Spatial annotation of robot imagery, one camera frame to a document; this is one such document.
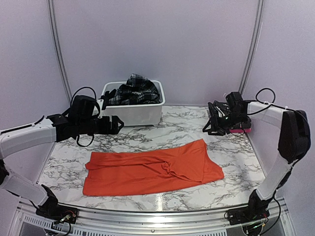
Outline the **orange t-shirt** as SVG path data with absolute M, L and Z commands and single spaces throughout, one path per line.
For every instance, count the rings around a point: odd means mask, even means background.
M 224 178 L 203 139 L 146 152 L 92 152 L 85 196 L 132 196 L 175 191 Z

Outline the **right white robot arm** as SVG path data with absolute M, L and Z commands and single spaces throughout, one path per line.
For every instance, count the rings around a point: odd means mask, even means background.
M 268 207 L 277 189 L 289 178 L 293 166 L 301 160 L 311 147 L 311 132 L 307 114 L 303 110 L 283 108 L 274 104 L 243 100 L 218 107 L 218 102 L 208 104 L 210 118 L 203 132 L 214 136 L 230 133 L 234 125 L 245 122 L 248 118 L 257 119 L 280 129 L 278 153 L 275 163 L 265 180 L 254 190 L 244 216 L 255 220 Z

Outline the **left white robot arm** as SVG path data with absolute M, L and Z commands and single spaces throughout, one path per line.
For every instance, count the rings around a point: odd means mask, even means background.
M 79 141 L 81 135 L 118 134 L 124 122 L 118 116 L 105 116 L 109 98 L 100 99 L 76 95 L 70 107 L 61 114 L 43 116 L 40 120 L 0 132 L 0 187 L 34 203 L 40 210 L 57 219 L 62 207 L 46 186 L 32 183 L 11 171 L 4 162 L 8 156 L 42 144 L 58 143 L 70 138 Z

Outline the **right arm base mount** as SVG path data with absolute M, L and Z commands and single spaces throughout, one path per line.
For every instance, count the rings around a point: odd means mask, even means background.
M 225 212 L 224 217 L 229 221 L 230 225 L 264 219 L 270 215 L 268 207 L 272 199 L 273 197 L 261 200 L 254 190 L 249 197 L 247 206 L 229 209 Z

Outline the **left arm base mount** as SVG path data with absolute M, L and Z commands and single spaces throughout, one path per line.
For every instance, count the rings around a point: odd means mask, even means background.
M 60 205 L 52 190 L 43 184 L 41 186 L 46 191 L 48 199 L 43 204 L 36 206 L 36 214 L 56 220 L 58 223 L 67 221 L 74 224 L 79 210 L 75 207 Z

